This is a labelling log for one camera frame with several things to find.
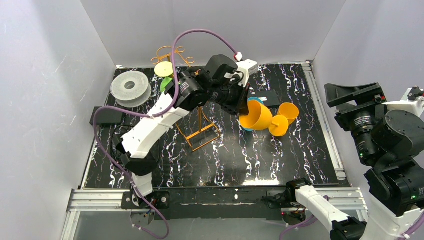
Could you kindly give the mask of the blue wine glass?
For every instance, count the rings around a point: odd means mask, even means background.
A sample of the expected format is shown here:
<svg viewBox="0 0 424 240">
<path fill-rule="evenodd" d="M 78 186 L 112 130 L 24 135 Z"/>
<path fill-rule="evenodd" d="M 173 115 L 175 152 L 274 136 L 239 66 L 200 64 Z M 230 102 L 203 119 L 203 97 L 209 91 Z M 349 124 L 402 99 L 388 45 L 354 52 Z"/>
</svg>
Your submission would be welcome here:
<svg viewBox="0 0 424 240">
<path fill-rule="evenodd" d="M 262 104 L 263 102 L 257 97 L 248 98 L 247 107 L 245 109 L 247 112 L 240 113 L 239 115 L 239 122 L 245 131 L 251 132 L 255 130 L 252 127 L 257 125 L 260 121 L 262 115 Z"/>
</svg>

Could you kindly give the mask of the orange wine glass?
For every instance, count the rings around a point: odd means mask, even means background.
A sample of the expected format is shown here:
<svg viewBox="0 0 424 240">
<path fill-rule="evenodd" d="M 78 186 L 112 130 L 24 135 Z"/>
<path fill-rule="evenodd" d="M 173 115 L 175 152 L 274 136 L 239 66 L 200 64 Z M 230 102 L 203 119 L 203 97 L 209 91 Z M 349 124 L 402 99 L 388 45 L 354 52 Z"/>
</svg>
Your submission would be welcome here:
<svg viewBox="0 0 424 240">
<path fill-rule="evenodd" d="M 239 122 L 245 129 L 262 131 L 268 129 L 275 137 L 284 136 L 289 129 L 289 121 L 283 115 L 273 115 L 262 103 L 251 100 L 247 102 L 248 114 L 239 115 Z"/>
<path fill-rule="evenodd" d="M 278 114 L 286 117 L 288 124 L 291 125 L 299 116 L 300 111 L 293 103 L 284 102 L 279 106 Z"/>
</svg>

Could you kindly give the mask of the green wine glass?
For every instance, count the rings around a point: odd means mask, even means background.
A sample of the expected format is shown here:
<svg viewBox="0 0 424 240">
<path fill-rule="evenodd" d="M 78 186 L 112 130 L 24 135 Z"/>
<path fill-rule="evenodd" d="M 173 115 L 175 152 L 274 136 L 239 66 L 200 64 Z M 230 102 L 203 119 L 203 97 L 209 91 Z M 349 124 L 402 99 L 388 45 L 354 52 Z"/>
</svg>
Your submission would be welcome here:
<svg viewBox="0 0 424 240">
<path fill-rule="evenodd" d="M 163 93 L 166 90 L 167 85 L 173 80 L 173 65 L 170 61 L 159 62 L 154 68 L 154 73 L 158 77 L 162 78 L 160 92 Z"/>
</svg>

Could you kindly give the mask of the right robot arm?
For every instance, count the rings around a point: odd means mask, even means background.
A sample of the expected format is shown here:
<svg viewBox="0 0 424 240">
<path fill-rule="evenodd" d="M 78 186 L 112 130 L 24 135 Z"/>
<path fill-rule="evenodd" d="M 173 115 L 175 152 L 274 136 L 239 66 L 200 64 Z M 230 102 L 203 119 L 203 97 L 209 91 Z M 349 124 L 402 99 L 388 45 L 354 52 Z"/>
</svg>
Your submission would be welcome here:
<svg viewBox="0 0 424 240">
<path fill-rule="evenodd" d="M 423 89 L 413 86 L 405 100 L 389 102 L 378 83 L 324 88 L 336 122 L 351 133 L 360 162 L 368 166 L 368 220 L 338 210 L 304 178 L 286 184 L 281 206 L 305 207 L 332 240 L 409 238 L 424 222 L 424 169 L 415 161 L 424 150 Z"/>
</svg>

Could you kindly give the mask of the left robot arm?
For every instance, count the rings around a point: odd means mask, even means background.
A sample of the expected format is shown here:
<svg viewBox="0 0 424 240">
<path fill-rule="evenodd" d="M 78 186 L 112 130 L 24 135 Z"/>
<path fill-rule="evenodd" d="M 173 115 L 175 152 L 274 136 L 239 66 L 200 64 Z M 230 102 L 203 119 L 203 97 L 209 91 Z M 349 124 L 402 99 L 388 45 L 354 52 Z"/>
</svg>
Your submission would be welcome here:
<svg viewBox="0 0 424 240">
<path fill-rule="evenodd" d="M 238 62 L 218 54 L 204 67 L 190 67 L 169 83 L 156 104 L 140 122 L 124 134 L 117 144 L 120 161 L 131 173 L 131 185 L 137 197 L 153 192 L 152 172 L 158 158 L 152 147 L 169 129 L 189 113 L 212 102 L 233 116 L 246 116 L 249 78 L 258 71 L 258 63 L 247 59 Z"/>
</svg>

